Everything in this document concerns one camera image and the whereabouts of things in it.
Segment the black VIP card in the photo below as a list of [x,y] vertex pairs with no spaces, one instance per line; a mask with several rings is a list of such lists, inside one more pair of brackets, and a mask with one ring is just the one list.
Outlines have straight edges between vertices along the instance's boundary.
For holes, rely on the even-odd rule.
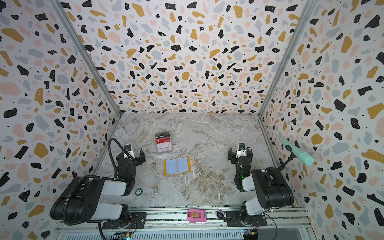
[[169,132],[157,133],[157,134],[155,134],[155,137],[156,137],[156,140],[169,138],[170,137],[170,133]]

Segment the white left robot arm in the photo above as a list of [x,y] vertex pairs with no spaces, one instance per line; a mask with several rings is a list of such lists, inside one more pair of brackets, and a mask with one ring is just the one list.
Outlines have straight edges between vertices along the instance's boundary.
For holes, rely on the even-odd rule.
[[129,145],[117,156],[115,178],[86,175],[75,177],[50,210],[53,220],[67,226],[101,223],[104,229],[123,229],[135,223],[125,204],[104,203],[103,197],[128,196],[136,183],[136,170],[146,161],[144,151],[135,156]]

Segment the yellow leather card holder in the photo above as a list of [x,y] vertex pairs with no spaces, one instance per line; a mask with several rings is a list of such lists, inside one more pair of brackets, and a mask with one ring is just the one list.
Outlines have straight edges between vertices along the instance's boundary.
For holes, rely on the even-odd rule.
[[194,165],[196,162],[197,160],[190,161],[189,157],[174,160],[165,160],[164,174],[165,176],[171,176],[189,173],[191,171],[191,166]]

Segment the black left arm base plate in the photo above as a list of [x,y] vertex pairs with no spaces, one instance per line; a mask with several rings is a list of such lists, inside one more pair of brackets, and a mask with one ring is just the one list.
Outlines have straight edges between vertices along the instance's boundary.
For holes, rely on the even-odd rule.
[[147,213],[129,212],[122,213],[116,220],[107,220],[102,224],[102,230],[137,230],[143,229],[146,223]]

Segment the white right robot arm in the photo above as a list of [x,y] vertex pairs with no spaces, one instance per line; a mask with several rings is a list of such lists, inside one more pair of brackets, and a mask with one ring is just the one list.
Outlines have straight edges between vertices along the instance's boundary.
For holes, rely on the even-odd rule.
[[240,143],[235,152],[229,150],[228,160],[236,168],[236,188],[240,192],[256,192],[254,198],[242,203],[240,216],[243,219],[294,204],[293,192],[278,168],[251,169],[253,152],[245,144]]

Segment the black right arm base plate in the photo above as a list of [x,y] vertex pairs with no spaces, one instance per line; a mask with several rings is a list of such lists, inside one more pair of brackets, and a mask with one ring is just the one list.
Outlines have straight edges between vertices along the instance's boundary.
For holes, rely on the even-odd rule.
[[265,227],[267,221],[262,215],[250,216],[243,211],[217,211],[217,218],[227,223],[228,227]]

